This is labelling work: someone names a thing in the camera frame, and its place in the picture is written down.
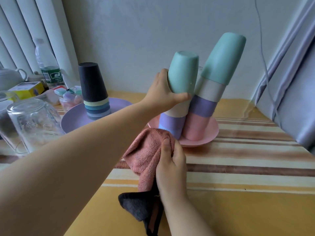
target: cup stack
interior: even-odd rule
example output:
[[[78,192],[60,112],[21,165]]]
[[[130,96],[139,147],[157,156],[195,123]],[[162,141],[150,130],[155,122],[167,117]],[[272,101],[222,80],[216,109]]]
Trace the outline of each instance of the cup stack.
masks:
[[[169,87],[173,93],[188,92],[193,94],[199,66],[199,56],[188,51],[176,52],[168,71]],[[190,100],[179,103],[160,116],[159,128],[169,131],[179,139]]]
[[[183,128],[183,136],[192,141],[204,137],[205,129],[229,84],[242,56],[246,38],[224,33],[209,55],[195,88]]]
[[[97,63],[79,64],[83,103],[89,119],[97,120],[111,113],[108,94]]]

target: towel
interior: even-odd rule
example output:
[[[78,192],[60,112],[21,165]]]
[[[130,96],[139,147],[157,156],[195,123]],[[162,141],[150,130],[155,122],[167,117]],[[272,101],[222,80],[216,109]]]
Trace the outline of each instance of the towel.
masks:
[[[122,193],[120,205],[138,221],[143,221],[147,235],[156,236],[163,214],[163,205],[155,179],[164,139],[170,139],[173,154],[175,139],[163,129],[146,128],[134,140],[123,158],[131,170],[139,175],[138,192]]]

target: bottle label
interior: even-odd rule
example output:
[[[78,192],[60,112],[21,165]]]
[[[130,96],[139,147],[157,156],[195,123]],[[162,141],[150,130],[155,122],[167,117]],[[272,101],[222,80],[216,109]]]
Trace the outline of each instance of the bottle label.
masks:
[[[48,84],[60,83],[63,81],[60,69],[42,69],[42,74],[44,75],[45,80]]]

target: pink plate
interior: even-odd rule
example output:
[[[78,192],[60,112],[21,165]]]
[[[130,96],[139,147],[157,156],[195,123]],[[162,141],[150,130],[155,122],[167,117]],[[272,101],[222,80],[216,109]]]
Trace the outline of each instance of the pink plate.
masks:
[[[156,116],[150,122],[148,122],[148,125],[149,125],[149,127],[152,127],[152,128],[158,128],[159,121],[160,121],[160,115]],[[210,121],[208,123],[208,126],[206,128],[203,139],[201,139],[200,141],[191,141],[191,140],[188,140],[188,139],[184,138],[183,136],[181,136],[179,139],[179,143],[183,147],[201,146],[201,145],[209,143],[213,139],[215,139],[215,137],[218,135],[218,133],[219,133],[218,123],[214,117],[211,117]]]

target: gray curtain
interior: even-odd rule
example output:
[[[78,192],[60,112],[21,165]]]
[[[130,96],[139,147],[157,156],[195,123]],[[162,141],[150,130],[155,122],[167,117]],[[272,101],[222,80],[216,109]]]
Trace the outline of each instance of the gray curtain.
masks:
[[[302,15],[268,70],[269,88],[282,129],[309,151],[315,151],[315,0]],[[261,83],[255,95],[258,109],[270,119],[274,106]]]

